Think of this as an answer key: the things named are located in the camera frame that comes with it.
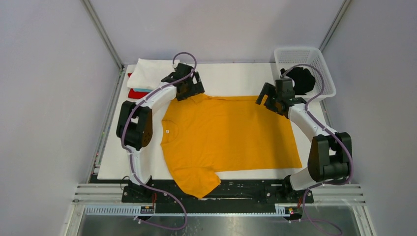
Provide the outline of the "yellow t shirt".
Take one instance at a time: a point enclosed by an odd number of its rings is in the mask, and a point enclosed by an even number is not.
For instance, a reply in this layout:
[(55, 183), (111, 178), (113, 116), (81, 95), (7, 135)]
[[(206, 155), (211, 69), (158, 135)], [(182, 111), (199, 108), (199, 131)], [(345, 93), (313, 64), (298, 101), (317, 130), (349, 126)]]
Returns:
[(184, 193), (206, 196), (220, 184), (219, 172), (302, 167), (291, 122), (255, 101), (200, 94), (170, 103), (161, 147)]

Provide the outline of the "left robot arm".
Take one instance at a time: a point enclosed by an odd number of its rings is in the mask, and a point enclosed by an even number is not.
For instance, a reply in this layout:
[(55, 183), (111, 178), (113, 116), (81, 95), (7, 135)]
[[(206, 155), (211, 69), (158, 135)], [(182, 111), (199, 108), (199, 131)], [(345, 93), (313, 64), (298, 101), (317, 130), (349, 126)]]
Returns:
[(137, 186), (134, 196), (140, 202), (152, 197), (152, 188), (146, 185), (151, 178), (142, 170), (141, 157), (153, 136), (153, 116), (165, 104), (182, 101), (204, 93), (204, 87), (195, 66), (178, 63), (173, 72), (161, 80), (158, 86), (136, 102), (124, 101), (121, 105), (116, 135), (121, 147), (127, 152), (129, 178)]

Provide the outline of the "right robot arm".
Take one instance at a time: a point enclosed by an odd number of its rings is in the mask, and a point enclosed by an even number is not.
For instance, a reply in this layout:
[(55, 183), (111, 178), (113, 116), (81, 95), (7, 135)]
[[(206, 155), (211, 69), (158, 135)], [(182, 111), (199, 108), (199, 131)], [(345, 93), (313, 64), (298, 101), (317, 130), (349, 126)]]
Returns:
[(308, 102), (296, 97), (291, 79), (264, 83), (256, 104), (293, 122), (311, 143), (307, 166), (284, 179), (282, 196), (293, 203), (302, 190), (322, 183), (343, 185), (353, 176), (352, 139), (324, 125), (309, 111)]

